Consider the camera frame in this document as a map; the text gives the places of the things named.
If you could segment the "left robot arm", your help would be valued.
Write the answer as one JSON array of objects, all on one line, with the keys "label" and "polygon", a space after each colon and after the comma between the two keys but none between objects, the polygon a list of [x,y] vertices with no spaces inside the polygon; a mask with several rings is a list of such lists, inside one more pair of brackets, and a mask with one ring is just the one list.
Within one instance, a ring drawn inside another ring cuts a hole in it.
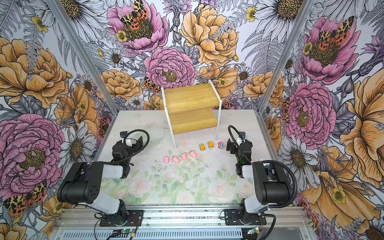
[{"label": "left robot arm", "polygon": [[132,157],[143,151],[150,135],[145,130],[120,132],[121,139],[112,148],[110,162],[75,163],[61,183],[57,198],[61,203],[87,206],[101,215],[101,223],[115,226],[140,226],[142,213],[130,213],[121,199],[101,190],[103,180],[125,179]]}]

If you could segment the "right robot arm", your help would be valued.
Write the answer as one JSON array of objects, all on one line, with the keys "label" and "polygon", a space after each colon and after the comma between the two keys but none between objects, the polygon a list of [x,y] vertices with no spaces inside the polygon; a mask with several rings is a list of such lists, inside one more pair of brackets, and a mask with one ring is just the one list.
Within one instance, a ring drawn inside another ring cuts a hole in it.
[{"label": "right robot arm", "polygon": [[240,203],[238,219],[244,224],[263,224],[266,211],[289,206],[298,192],[298,181],[290,168],[278,161],[252,162],[252,142],[244,132],[228,128],[230,138],[227,151],[236,156],[236,174],[254,183],[255,193],[244,197]]}]

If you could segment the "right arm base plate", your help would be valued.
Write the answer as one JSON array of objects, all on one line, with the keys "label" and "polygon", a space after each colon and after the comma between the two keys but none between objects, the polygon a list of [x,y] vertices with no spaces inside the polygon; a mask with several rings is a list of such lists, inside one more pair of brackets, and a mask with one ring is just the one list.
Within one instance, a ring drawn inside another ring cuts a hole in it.
[{"label": "right arm base plate", "polygon": [[266,225],[267,221],[264,216],[258,214],[241,213],[239,209],[225,209],[222,216],[226,226],[246,226],[246,225]]}]

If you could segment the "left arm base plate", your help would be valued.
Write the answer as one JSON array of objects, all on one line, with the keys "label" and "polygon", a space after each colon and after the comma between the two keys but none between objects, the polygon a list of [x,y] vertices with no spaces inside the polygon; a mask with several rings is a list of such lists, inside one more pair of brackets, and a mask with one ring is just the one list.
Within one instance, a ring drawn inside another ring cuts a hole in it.
[{"label": "left arm base plate", "polygon": [[140,227],[142,225],[143,210],[127,210],[125,214],[107,215],[102,217],[101,227]]}]

